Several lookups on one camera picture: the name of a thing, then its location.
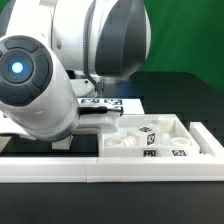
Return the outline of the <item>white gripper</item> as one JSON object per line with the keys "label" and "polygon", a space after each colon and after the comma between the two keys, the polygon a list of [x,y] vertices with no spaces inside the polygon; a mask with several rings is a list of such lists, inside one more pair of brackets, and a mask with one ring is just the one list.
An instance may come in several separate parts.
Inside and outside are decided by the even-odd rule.
{"label": "white gripper", "polygon": [[[103,98],[104,80],[83,72],[68,71],[72,88],[79,98]],[[107,132],[116,130],[116,121],[123,115],[118,109],[99,107],[78,107],[79,130],[102,129]]]}

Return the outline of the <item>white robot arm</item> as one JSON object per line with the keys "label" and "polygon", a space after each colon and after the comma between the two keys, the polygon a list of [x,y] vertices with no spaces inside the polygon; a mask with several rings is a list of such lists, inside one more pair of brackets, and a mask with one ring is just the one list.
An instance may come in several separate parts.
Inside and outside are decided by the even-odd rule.
{"label": "white robot arm", "polygon": [[9,0],[0,13],[0,111],[32,137],[60,141],[80,124],[67,72],[126,78],[150,40],[144,0]]}

